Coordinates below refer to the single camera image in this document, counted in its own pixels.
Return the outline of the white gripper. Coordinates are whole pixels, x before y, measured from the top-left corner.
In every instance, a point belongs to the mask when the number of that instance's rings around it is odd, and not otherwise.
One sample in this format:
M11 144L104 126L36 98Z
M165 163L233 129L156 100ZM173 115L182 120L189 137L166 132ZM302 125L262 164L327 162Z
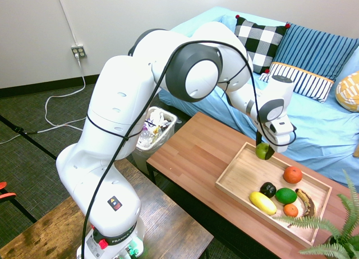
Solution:
M263 135L269 143L265 148L265 160L269 160L275 152L285 152L295 142L295 127L288 117L280 117L263 124ZM256 131L256 146L261 144L261 133Z

